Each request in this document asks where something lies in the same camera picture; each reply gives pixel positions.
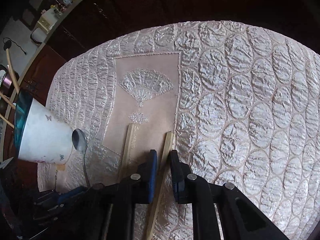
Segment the light bamboo chopstick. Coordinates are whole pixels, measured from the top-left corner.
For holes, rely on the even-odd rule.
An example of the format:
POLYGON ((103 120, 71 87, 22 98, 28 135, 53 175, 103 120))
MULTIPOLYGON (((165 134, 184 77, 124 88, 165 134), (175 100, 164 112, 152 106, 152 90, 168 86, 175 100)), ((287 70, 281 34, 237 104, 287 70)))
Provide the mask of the light bamboo chopstick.
POLYGON ((127 128, 123 157, 121 160, 121 166, 119 168, 119 177, 118 177, 119 181, 121 181, 123 178, 126 177, 126 170, 129 163, 130 152, 132 150, 132 140, 133 140, 134 131, 135 131, 135 124, 130 123, 127 128))
POLYGON ((147 240, 152 239, 152 236, 153 236, 153 231, 156 224, 159 206, 160 206, 161 198, 163 196, 162 191, 164 187, 163 185, 165 181, 165 176, 168 171, 167 158, 168 158, 169 152, 172 150, 173 139, 174 139, 174 133, 172 131, 167 132, 165 136, 163 152, 161 155, 161 162, 160 162, 159 170, 157 174, 155 196, 154 196, 150 213, 149 213, 148 225, 146 227, 145 239, 147 240))

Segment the dark wood lower cabinets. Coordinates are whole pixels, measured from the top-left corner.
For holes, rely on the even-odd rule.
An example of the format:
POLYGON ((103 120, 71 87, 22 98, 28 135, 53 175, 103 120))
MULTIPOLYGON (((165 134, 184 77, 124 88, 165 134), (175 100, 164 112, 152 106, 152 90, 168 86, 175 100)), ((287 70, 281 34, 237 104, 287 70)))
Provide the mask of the dark wood lower cabinets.
POLYGON ((207 21, 262 27, 319 55, 319 22, 301 0, 77 0, 31 59, 20 85, 46 105, 57 71, 88 50, 135 31, 207 21))

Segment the purple rice cooker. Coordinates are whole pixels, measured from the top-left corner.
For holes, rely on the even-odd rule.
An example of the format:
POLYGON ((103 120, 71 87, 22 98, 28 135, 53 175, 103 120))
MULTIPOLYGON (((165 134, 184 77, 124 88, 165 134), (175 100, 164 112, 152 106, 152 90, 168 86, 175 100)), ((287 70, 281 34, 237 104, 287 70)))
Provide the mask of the purple rice cooker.
POLYGON ((7 67, 0 64, 0 75, 1 75, 1 92, 3 94, 12 93, 14 90, 14 85, 11 80, 11 76, 7 67))

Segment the pink quilted tablecloth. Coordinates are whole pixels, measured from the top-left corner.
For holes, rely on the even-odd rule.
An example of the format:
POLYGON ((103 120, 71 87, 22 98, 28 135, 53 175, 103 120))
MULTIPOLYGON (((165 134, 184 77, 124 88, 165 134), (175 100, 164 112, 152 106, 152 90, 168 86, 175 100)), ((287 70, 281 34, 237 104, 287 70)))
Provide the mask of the pink quilted tablecloth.
POLYGON ((185 22, 115 38, 69 60, 46 106, 84 131, 85 157, 38 165, 38 186, 113 184, 134 124, 129 170, 165 135, 192 172, 233 183, 289 239, 319 222, 319 55, 262 27, 185 22))

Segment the white electric kettle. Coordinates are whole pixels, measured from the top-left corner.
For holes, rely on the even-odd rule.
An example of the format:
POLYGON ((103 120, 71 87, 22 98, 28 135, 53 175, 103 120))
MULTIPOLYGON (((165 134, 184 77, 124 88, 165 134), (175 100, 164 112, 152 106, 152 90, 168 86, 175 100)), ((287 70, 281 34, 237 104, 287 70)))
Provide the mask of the white electric kettle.
POLYGON ((31 41, 37 46, 40 46, 45 41, 46 37, 47 34, 39 27, 34 29, 34 31, 30 34, 31 41))

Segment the teal rimmed white utensil holder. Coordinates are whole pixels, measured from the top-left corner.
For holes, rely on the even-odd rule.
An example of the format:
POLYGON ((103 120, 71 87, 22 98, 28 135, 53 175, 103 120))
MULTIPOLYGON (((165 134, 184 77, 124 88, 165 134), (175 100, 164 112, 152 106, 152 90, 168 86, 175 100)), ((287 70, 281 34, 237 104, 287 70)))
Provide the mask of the teal rimmed white utensil holder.
POLYGON ((64 165, 73 148, 72 128, 58 120, 25 89, 20 89, 14 116, 17 158, 31 163, 64 165))

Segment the steel spoon pink handle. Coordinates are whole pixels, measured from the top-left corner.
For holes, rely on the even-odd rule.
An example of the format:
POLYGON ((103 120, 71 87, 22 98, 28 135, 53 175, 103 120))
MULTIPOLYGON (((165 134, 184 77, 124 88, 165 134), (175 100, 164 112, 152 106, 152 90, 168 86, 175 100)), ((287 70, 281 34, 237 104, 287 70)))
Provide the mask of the steel spoon pink handle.
POLYGON ((76 128, 72 132, 72 143, 73 143, 74 148, 79 153, 82 154, 82 168, 83 168, 83 172, 84 172, 84 176, 85 176, 85 181, 86 181, 87 187, 90 188, 91 185, 89 182, 88 174, 86 171, 86 164, 85 164, 85 155, 86 155, 88 143, 87 143, 85 134, 81 129, 76 128))

